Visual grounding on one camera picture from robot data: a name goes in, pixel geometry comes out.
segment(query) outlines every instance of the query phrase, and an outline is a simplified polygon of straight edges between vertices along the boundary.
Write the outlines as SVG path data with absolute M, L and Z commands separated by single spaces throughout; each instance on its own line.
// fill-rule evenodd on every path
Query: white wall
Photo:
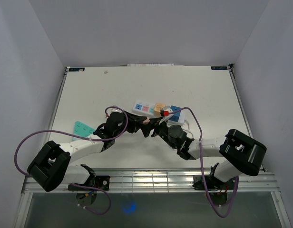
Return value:
M 0 0 L 0 228 L 12 226 L 24 180 L 14 151 L 27 134 L 48 124 L 63 71 L 29 1 Z M 39 139 L 20 151 L 23 169 Z
M 30 0 L 64 66 L 234 63 L 268 0 Z
M 270 0 L 236 62 L 235 78 L 293 226 L 293 0 Z

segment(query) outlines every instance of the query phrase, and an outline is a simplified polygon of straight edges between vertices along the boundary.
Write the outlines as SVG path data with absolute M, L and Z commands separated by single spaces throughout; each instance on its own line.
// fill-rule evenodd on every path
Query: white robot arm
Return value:
M 90 140 L 77 140 L 56 144 L 47 142 L 28 167 L 28 173 L 45 191 L 63 184 L 81 184 L 94 187 L 95 173 L 86 165 L 72 166 L 72 162 L 92 153 L 107 150 L 115 142 L 111 138 L 119 135 L 123 129 L 129 133 L 142 130 L 145 137 L 159 135 L 177 154 L 185 160 L 200 158 L 199 141 L 187 137 L 179 125 L 167 126 L 163 117 L 149 119 L 125 112 L 111 113 L 106 123 L 100 125 L 90 136 Z M 230 130 L 225 137 L 203 140 L 203 157 L 225 157 L 223 163 L 217 163 L 207 177 L 212 186 L 219 188 L 231 178 L 241 173 L 256 176 L 262 164 L 266 147 L 238 130 Z

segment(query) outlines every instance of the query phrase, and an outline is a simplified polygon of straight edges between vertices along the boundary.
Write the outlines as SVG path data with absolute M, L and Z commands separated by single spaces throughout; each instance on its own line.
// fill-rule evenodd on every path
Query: teal sticky note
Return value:
M 81 137 L 88 137 L 94 131 L 95 131 L 95 129 L 87 126 L 86 124 L 84 124 L 80 121 L 75 122 L 75 128 L 74 128 L 75 135 L 78 135 Z

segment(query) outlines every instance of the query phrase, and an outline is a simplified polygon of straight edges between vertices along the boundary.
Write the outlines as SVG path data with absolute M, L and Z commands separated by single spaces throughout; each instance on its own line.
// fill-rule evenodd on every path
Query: blue box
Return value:
M 179 110 L 181 108 L 171 105 L 171 109 L 172 109 L 173 112 L 175 112 L 175 111 L 177 111 L 177 110 Z M 181 113 L 181 111 L 178 112 L 178 113 L 173 114 L 173 116 L 169 120 L 174 121 L 174 122 L 178 122 L 180 113 Z
M 137 104 L 135 108 L 141 110 L 142 105 L 141 104 Z

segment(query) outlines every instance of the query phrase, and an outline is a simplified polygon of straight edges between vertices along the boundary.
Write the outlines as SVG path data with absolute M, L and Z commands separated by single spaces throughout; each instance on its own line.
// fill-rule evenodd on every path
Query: white tabletop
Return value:
M 73 133 L 75 121 L 96 128 L 105 122 L 104 110 L 111 105 L 131 111 L 139 99 L 151 103 L 190 107 L 197 116 L 204 139 L 226 135 L 229 129 L 248 134 L 228 70 L 209 66 L 87 67 L 68 72 L 52 129 Z M 188 111 L 195 138 L 197 125 Z M 52 133 L 56 143 L 71 137 Z M 210 167 L 224 158 L 204 158 Z M 144 138 L 142 132 L 124 133 L 107 151 L 92 154 L 73 164 L 92 168 L 196 168 L 199 160 L 185 161 L 161 138 Z

